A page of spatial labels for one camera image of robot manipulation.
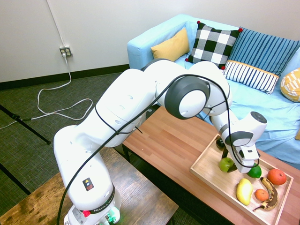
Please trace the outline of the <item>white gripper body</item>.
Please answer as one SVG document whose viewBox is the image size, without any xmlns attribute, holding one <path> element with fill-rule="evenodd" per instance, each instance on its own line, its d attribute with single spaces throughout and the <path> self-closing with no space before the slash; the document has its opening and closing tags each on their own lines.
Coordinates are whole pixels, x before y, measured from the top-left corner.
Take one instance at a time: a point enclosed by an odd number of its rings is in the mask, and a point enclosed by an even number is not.
<svg viewBox="0 0 300 225">
<path fill-rule="evenodd" d="M 256 145 L 252 146 L 227 146 L 227 149 L 240 173 L 248 173 L 259 158 Z"/>
</svg>

